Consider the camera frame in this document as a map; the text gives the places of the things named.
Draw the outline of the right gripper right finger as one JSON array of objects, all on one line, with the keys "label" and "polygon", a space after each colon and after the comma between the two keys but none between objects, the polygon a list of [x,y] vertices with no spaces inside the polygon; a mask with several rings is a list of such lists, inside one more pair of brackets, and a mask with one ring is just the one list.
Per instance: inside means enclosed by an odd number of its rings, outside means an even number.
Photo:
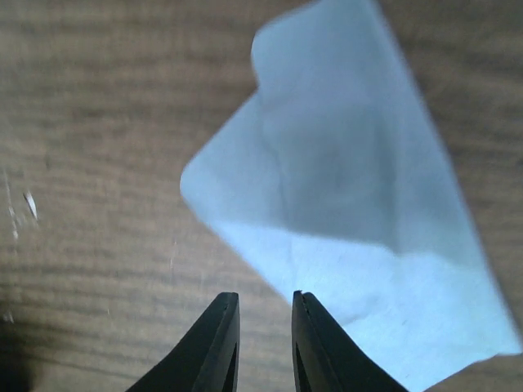
[{"label": "right gripper right finger", "polygon": [[358,347],[310,292],[293,293],[292,340],[297,391],[405,389]]}]

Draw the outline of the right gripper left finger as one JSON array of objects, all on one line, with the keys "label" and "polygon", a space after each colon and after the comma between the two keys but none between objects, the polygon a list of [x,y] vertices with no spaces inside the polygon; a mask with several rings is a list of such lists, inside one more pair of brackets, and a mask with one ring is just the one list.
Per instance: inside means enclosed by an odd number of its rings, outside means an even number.
[{"label": "right gripper left finger", "polygon": [[239,295],[218,294],[172,351],[129,390],[236,391],[239,327]]}]

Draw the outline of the light blue cloth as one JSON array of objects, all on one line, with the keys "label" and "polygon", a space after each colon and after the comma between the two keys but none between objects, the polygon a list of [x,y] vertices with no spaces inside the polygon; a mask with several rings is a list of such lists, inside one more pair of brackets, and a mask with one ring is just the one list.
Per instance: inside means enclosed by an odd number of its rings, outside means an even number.
[{"label": "light blue cloth", "polygon": [[452,165],[372,1],[260,29],[258,87],[190,160],[191,211],[278,293],[312,292],[407,390],[522,351]]}]

